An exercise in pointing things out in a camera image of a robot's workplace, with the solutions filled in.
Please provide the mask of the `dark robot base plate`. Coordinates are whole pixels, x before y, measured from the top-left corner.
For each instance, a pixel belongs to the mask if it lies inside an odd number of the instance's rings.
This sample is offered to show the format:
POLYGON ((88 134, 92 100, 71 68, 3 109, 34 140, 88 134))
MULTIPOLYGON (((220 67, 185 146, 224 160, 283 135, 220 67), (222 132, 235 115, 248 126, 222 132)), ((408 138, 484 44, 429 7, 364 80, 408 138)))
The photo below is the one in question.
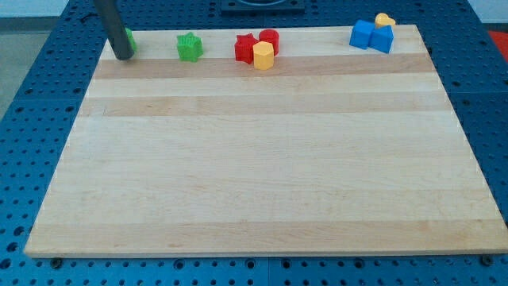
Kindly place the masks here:
POLYGON ((220 0, 222 14, 302 12, 304 0, 220 0))

